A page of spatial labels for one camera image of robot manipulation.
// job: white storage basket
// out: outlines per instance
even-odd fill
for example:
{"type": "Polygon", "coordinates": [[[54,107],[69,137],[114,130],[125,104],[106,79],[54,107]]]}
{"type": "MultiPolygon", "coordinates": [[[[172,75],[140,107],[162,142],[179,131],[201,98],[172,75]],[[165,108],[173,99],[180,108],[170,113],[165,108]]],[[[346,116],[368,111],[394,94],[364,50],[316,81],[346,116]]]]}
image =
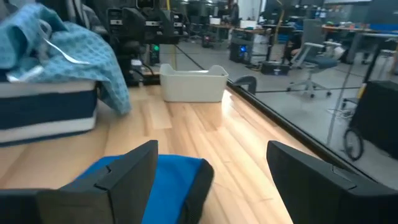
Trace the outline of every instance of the white storage basket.
{"type": "Polygon", "coordinates": [[[0,146],[84,133],[96,123],[92,81],[0,82],[0,146]]]}
{"type": "Polygon", "coordinates": [[[219,65],[208,71],[175,71],[169,64],[160,67],[160,84],[165,101],[220,102],[228,73],[219,65]]]}

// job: gray floor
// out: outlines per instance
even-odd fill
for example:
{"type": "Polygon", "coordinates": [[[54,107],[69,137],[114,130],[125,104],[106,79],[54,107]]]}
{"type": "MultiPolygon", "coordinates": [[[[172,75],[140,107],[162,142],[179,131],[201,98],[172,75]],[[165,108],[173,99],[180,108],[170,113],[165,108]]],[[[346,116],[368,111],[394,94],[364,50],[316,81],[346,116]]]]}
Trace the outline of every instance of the gray floor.
{"type": "MultiPolygon", "coordinates": [[[[333,130],[330,131],[332,123],[332,115],[335,109],[339,109],[342,98],[355,97],[359,87],[362,84],[363,77],[368,69],[367,65],[361,65],[362,55],[358,54],[356,63],[352,67],[351,74],[348,76],[346,86],[343,88],[343,82],[347,76],[349,65],[339,64],[334,69],[325,70],[313,76],[313,80],[325,87],[332,88],[332,95],[326,97],[326,91],[316,91],[315,98],[311,99],[302,91],[286,92],[286,88],[290,82],[296,82],[307,78],[306,70],[292,70],[288,76],[263,75],[259,72],[251,71],[244,67],[243,64],[234,63],[228,59],[229,52],[227,49],[204,49],[200,44],[191,42],[181,42],[178,45],[185,53],[187,53],[194,61],[205,69],[212,65],[221,65],[229,73],[229,77],[235,80],[244,75],[252,75],[257,78],[258,97],[267,106],[281,114],[300,129],[312,135],[315,139],[327,144],[328,147],[341,156],[349,160],[343,149],[343,135],[348,127],[349,118],[337,116],[333,123],[333,130]]],[[[278,59],[281,56],[282,46],[277,46],[273,50],[272,57],[278,59]]],[[[170,63],[171,46],[161,46],[162,63],[170,63]]],[[[199,68],[177,50],[177,66],[179,70],[198,70],[199,68]]],[[[381,72],[385,59],[380,58],[377,61],[372,79],[388,79],[398,82],[397,77],[388,77],[386,72],[381,72]]],[[[348,105],[348,108],[354,109],[354,105],[348,105]]],[[[398,161],[390,158],[384,152],[373,146],[370,142],[365,143],[364,156],[355,162],[355,165],[363,170],[374,179],[398,190],[398,161]]]]}

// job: light blue fabric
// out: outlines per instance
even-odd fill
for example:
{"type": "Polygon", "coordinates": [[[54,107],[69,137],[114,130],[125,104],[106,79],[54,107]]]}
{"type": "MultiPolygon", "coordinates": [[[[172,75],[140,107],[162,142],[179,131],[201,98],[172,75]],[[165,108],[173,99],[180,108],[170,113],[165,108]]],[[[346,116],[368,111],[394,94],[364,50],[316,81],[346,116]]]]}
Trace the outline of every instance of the light blue fabric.
{"type": "Polygon", "coordinates": [[[9,74],[19,78],[40,64],[32,55],[42,42],[39,19],[51,25],[51,43],[74,59],[90,64],[71,63],[59,51],[49,47],[50,59],[42,64],[44,72],[28,82],[100,81],[104,86],[101,100],[119,114],[128,113],[131,110],[129,92],[112,48],[98,34],[62,22],[53,10],[41,4],[27,4],[0,24],[0,69],[11,70],[9,74]]]}

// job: chair wheel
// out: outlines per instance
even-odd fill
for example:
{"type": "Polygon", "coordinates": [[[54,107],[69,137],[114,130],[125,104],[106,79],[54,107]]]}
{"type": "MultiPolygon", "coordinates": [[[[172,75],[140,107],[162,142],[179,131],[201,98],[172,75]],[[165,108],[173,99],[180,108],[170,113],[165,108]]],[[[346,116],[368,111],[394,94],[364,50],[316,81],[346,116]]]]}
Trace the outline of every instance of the chair wheel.
{"type": "Polygon", "coordinates": [[[363,138],[359,134],[359,131],[354,128],[347,129],[344,133],[344,150],[352,161],[357,161],[362,157],[364,152],[363,138]]]}

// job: blue cloth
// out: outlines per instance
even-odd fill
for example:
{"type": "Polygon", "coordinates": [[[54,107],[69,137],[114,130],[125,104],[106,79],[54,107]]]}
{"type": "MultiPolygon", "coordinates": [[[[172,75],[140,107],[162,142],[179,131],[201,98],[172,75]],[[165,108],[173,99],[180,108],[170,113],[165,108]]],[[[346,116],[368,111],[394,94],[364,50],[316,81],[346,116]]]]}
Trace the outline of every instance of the blue cloth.
{"type": "MultiPolygon", "coordinates": [[[[121,156],[104,157],[90,166],[86,175],[112,163],[121,156]]],[[[160,155],[157,161],[155,181],[149,195],[142,224],[175,224],[186,196],[199,170],[202,159],[184,156],[160,155]]]]}
{"type": "Polygon", "coordinates": [[[49,23],[49,41],[67,55],[89,65],[77,65],[53,47],[44,71],[28,79],[31,83],[61,83],[94,80],[103,84],[100,99],[119,114],[131,110],[129,92],[112,48],[98,35],[70,22],[62,22],[57,14],[41,4],[27,4],[0,24],[0,69],[11,70],[20,78],[40,62],[33,53],[42,43],[39,19],[49,23]]]}

